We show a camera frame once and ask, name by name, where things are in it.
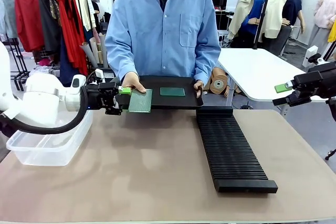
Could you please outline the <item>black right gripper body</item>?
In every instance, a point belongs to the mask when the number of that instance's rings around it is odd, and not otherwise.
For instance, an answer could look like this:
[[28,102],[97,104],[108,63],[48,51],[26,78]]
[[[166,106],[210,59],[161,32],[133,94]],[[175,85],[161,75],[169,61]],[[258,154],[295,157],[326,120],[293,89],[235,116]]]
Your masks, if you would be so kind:
[[298,91],[300,98],[335,96],[335,62],[312,67],[307,73],[294,76],[292,88]]

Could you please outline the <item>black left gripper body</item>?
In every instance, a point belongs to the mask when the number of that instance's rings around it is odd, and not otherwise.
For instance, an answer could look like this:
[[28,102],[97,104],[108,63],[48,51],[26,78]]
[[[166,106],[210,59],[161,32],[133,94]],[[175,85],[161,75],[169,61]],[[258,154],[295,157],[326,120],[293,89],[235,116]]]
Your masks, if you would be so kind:
[[116,100],[119,86],[115,82],[87,84],[85,89],[88,96],[88,110],[120,110]]

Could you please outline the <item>person's right hand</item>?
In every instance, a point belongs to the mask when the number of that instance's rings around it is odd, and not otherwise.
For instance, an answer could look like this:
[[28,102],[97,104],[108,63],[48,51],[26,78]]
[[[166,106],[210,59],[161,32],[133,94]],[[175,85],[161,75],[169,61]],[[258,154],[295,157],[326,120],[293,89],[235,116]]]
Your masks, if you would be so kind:
[[146,88],[140,83],[139,76],[135,72],[128,72],[122,81],[123,88],[136,89],[141,93],[146,93]]

